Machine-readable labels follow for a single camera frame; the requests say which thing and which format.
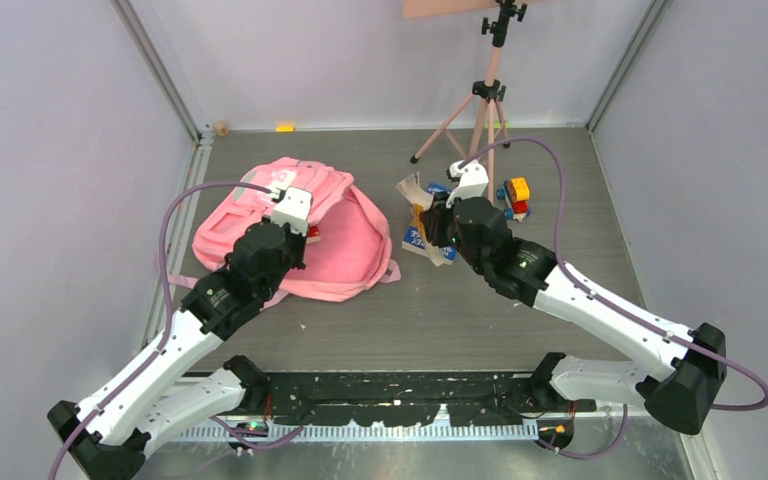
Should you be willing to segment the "red 156-storey treehouse book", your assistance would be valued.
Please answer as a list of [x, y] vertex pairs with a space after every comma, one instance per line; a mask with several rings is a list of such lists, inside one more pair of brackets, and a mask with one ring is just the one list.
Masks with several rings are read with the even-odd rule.
[[307, 231], [306, 242], [308, 244], [316, 243], [321, 240], [320, 229], [317, 225], [310, 226]]

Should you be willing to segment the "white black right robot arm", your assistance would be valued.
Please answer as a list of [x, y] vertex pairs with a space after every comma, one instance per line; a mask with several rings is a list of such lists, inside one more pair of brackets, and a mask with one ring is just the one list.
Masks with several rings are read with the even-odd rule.
[[544, 357], [531, 387], [534, 403], [556, 410], [566, 401], [602, 400], [644, 408], [662, 425], [698, 434], [726, 379], [725, 334], [661, 319], [588, 279], [556, 253], [513, 235], [484, 193], [483, 165], [451, 164], [451, 192], [434, 195], [421, 213], [427, 240], [455, 248], [497, 294], [573, 323], [626, 356], [585, 360]]

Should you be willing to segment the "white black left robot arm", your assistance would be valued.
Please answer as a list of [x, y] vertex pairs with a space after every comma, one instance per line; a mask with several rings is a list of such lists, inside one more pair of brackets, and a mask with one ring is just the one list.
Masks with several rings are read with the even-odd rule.
[[131, 479], [162, 445], [209, 416], [235, 407], [253, 414], [265, 405], [263, 376], [244, 358], [194, 387], [167, 393], [273, 302], [291, 270], [304, 267], [312, 193], [292, 186], [262, 191], [274, 204], [271, 212], [237, 238], [221, 266], [197, 280], [180, 306], [172, 303], [168, 279], [161, 281], [167, 318], [158, 336], [93, 394], [49, 410], [62, 441], [49, 478], [71, 458], [89, 479]]

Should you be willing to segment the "thick worn paperback book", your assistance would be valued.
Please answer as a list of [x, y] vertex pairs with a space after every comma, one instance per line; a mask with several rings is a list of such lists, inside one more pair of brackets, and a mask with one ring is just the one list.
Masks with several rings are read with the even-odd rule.
[[426, 211], [432, 203], [433, 195], [429, 194], [426, 190], [420, 188], [419, 173], [413, 173], [408, 177], [401, 180], [396, 185], [397, 191], [408, 202], [411, 207], [411, 220], [416, 219], [420, 223], [420, 232], [422, 240], [425, 243], [426, 250], [431, 255], [428, 258], [434, 266], [446, 265], [442, 263], [442, 257], [440, 255], [440, 247], [435, 247], [430, 244], [426, 238], [425, 228], [421, 222], [420, 214]]

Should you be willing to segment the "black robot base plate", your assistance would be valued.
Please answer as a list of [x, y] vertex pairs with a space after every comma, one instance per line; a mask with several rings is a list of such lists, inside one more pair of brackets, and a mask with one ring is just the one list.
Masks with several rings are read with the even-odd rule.
[[595, 409], [594, 400], [565, 400], [530, 372], [271, 372], [234, 412], [280, 425], [362, 427], [426, 426], [446, 414], [468, 427]]

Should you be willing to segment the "pink student backpack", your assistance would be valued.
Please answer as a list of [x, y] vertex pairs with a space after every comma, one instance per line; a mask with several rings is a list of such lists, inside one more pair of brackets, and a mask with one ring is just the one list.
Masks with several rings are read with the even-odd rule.
[[[321, 162], [283, 157], [253, 167], [240, 180], [267, 188], [297, 187], [313, 195], [308, 223], [319, 227], [321, 240], [307, 243], [306, 268], [287, 274], [267, 308], [288, 295], [343, 302], [378, 283], [400, 279], [388, 220], [351, 174]], [[233, 242], [273, 208], [266, 193], [233, 189], [198, 227], [192, 252], [204, 267], [218, 268]]]

